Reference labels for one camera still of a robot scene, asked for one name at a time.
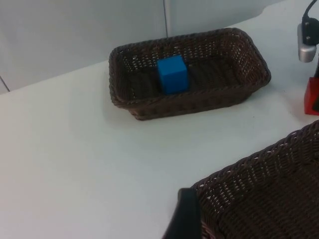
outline wicker basket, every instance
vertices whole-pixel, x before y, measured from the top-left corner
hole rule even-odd
[[[204,235],[319,238],[319,121],[193,188]]]
[[[157,60],[173,55],[182,55],[190,88],[164,95]],[[120,46],[109,63],[112,102],[138,120],[239,104],[271,78],[252,39],[236,28]]]

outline white table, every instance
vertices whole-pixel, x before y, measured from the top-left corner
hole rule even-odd
[[[318,119],[303,113],[316,62],[297,52],[307,5],[236,25],[273,75],[238,106],[140,122],[110,102],[106,62],[1,95],[0,238],[160,238],[179,188]]]

